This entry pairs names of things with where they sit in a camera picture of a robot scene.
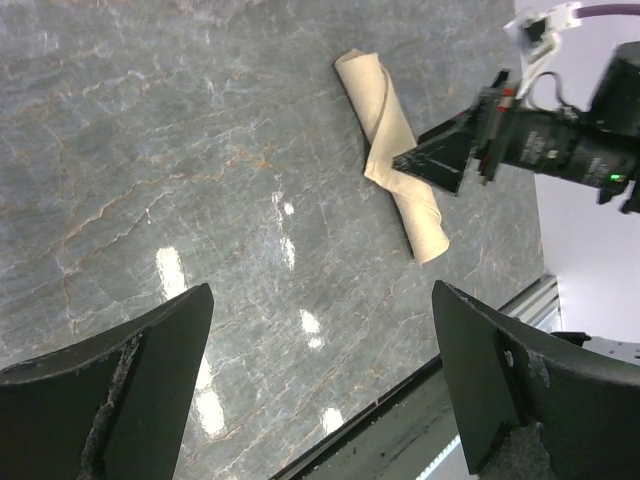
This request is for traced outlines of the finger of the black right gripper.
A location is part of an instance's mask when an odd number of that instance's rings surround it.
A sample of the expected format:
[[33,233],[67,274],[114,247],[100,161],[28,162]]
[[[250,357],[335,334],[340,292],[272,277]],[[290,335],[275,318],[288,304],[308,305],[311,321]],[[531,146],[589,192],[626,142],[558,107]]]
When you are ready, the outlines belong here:
[[469,107],[419,135],[417,144],[420,145],[435,140],[446,140],[453,138],[455,135],[460,135],[464,143],[472,145],[478,122],[478,114],[478,107]]
[[392,168],[457,195],[469,162],[472,140],[453,134],[421,143],[396,156]]

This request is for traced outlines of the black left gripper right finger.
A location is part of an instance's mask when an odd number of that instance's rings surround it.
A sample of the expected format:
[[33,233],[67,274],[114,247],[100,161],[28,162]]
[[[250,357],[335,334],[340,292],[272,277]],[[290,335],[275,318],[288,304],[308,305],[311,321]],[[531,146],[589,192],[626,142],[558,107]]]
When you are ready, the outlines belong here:
[[639,476],[639,367],[585,348],[587,335],[549,334],[444,281],[432,303],[437,341],[470,473],[522,438],[558,479]]

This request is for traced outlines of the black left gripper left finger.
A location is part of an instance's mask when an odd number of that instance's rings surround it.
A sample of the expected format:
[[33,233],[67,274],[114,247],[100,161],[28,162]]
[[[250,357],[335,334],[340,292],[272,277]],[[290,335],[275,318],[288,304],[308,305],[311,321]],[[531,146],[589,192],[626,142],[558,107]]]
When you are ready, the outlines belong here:
[[173,477],[214,298],[154,310],[1,372],[4,479]]

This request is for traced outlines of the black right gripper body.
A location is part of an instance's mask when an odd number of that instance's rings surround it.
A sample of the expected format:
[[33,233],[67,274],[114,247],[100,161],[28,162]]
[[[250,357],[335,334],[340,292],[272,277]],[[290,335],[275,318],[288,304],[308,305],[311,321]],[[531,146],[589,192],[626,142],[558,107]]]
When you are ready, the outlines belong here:
[[478,99],[472,147],[479,174],[491,181],[505,163],[595,188],[598,204],[628,191],[620,210],[638,212],[639,44],[614,50],[587,111],[566,102],[526,108],[508,77],[501,71]]

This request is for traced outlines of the beige cloth napkin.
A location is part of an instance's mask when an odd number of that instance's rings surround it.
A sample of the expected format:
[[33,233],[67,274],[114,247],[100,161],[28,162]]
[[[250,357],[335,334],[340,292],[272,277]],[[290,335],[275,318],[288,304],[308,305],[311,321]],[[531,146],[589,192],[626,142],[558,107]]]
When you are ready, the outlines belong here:
[[449,238],[433,190],[392,168],[394,158],[417,143],[389,72],[377,53],[358,49],[339,57],[334,68],[369,141],[364,176],[392,194],[416,262],[437,258],[448,249]]

